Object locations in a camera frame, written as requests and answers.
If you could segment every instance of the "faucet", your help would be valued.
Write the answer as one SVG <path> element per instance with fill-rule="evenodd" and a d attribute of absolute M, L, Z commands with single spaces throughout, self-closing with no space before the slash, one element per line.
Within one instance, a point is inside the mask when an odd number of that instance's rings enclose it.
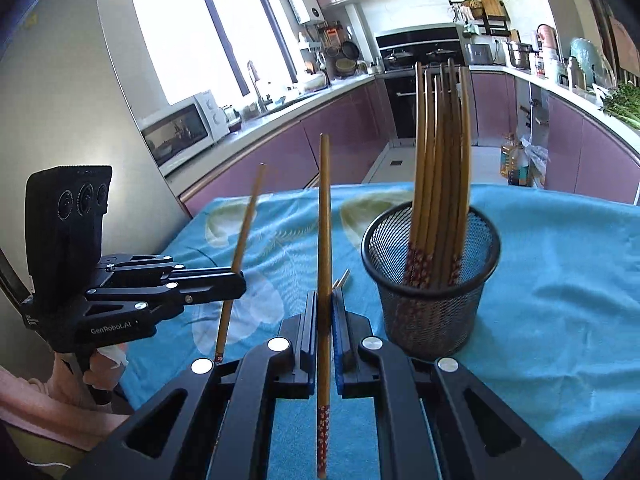
<path fill-rule="evenodd" d="M 247 61 L 246 69 L 249 71 L 249 79 L 251 80 L 251 84 L 254 86 L 255 95 L 258 97 L 258 110 L 260 110 L 261 114 L 265 114 L 267 113 L 267 107 L 264 104 L 264 100 L 258 90 L 258 85 L 256 84 L 260 81 L 260 76 L 258 76 L 258 71 L 255 69 L 254 62 L 251 60 Z"/>

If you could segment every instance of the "camera lens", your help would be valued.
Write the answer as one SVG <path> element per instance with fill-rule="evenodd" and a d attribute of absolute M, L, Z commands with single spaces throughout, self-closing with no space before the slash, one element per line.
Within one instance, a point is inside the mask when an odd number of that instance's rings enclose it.
<path fill-rule="evenodd" d="M 71 208 L 74 205 L 74 196 L 69 190 L 66 190 L 58 199 L 58 216 L 61 220 L 65 220 L 71 214 Z"/>
<path fill-rule="evenodd" d="M 91 184 L 84 184 L 78 194 L 78 212 L 86 215 L 91 209 L 91 201 L 94 199 L 94 188 Z"/>
<path fill-rule="evenodd" d="M 103 205 L 107 200 L 107 187 L 104 184 L 101 184 L 98 188 L 98 196 L 96 197 L 98 201 L 98 205 Z"/>

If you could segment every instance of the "floor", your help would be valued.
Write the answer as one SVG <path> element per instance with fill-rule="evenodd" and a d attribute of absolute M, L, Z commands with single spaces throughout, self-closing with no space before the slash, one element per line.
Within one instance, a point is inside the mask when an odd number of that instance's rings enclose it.
<path fill-rule="evenodd" d="M 415 148 L 390 148 L 369 182 L 411 182 L 414 171 Z M 471 182 L 507 185 L 500 175 L 500 148 L 471 147 Z"/>

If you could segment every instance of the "blue tablecloth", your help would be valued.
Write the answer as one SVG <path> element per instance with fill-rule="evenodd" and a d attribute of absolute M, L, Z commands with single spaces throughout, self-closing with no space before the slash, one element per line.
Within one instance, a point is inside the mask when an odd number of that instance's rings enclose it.
<path fill-rule="evenodd" d="M 369 223 L 411 199 L 409 184 L 332 189 L 334 278 L 348 310 L 383 336 L 380 299 L 358 252 Z M 228 266 L 246 198 L 214 200 L 165 253 L 188 267 Z M 609 472 L 640 424 L 640 208 L 516 187 L 473 186 L 502 256 L 468 344 L 456 355 L 586 480 Z M 316 286 L 318 191 L 260 198 L 242 265 L 225 360 L 273 336 Z M 195 358 L 212 356 L 220 304 L 187 307 L 129 346 L 122 386 L 143 404 Z M 313 479 L 316 400 L 276 407 L 269 478 Z M 328 474 L 378 478 L 372 401 L 331 399 Z"/>

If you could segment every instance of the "sink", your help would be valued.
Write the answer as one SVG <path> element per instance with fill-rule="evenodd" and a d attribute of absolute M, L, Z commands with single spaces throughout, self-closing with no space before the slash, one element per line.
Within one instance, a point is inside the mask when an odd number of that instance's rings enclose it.
<path fill-rule="evenodd" d="M 304 101 L 305 99 L 309 99 L 310 97 L 318 95 L 318 92 L 321 92 L 322 90 L 325 90 L 326 88 L 327 87 L 321 88 L 319 90 L 316 90 L 315 92 L 302 94 L 301 96 L 298 96 L 295 99 L 292 99 L 290 101 L 286 101 L 283 104 L 278 105 L 275 108 L 272 108 L 271 110 L 268 110 L 266 113 L 262 114 L 261 117 L 267 117 L 267 116 L 270 116 L 271 114 L 274 114 L 276 112 L 280 112 L 280 111 L 284 110 L 285 108 L 289 108 L 290 106 L 293 106 L 294 104 L 299 103 L 300 101 Z"/>

